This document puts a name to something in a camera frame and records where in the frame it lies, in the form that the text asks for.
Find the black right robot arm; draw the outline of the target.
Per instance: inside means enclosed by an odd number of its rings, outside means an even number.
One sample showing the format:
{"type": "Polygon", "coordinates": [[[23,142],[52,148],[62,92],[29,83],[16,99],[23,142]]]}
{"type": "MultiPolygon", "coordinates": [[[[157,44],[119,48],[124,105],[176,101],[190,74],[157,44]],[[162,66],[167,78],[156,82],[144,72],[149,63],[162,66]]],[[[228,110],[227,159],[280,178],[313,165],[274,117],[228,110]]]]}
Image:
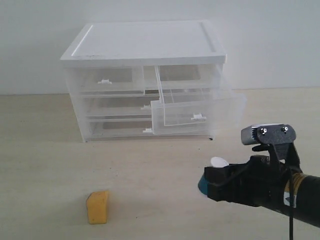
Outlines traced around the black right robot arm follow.
{"type": "Polygon", "coordinates": [[[252,155],[248,162],[224,167],[207,166],[198,189],[216,202],[264,207],[302,222],[320,225],[320,179],[297,166],[279,163],[272,170],[273,155],[252,155]]]}

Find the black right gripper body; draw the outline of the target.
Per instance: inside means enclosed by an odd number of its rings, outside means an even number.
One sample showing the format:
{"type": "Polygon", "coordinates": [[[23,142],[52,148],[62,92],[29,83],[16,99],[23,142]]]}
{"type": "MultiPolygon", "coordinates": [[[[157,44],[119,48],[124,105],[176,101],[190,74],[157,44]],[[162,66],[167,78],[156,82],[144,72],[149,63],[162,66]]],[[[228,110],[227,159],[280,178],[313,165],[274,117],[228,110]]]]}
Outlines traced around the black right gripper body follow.
{"type": "Polygon", "coordinates": [[[243,205],[265,208],[304,206],[304,173],[296,147],[295,155],[277,160],[275,154],[253,155],[248,165],[248,185],[240,185],[243,205]]]}

